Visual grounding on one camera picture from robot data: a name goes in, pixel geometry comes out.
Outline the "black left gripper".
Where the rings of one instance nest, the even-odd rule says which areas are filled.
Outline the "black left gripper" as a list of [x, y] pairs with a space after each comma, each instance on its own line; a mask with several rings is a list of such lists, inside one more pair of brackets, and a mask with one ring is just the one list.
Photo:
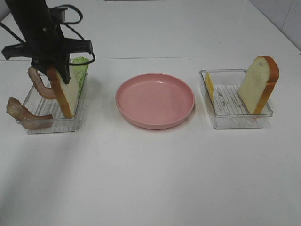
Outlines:
[[61, 26], [70, 28], [81, 22], [81, 11], [70, 4], [50, 8], [44, 0], [7, 0], [8, 6], [23, 38], [18, 37], [6, 25], [8, 33], [19, 41], [16, 45], [5, 46], [2, 54], [6, 60], [12, 57], [31, 58], [37, 64], [33, 68], [47, 75], [47, 64], [56, 63], [65, 84], [69, 84], [69, 56], [71, 53], [93, 54], [90, 40], [82, 36], [77, 39], [66, 38]]

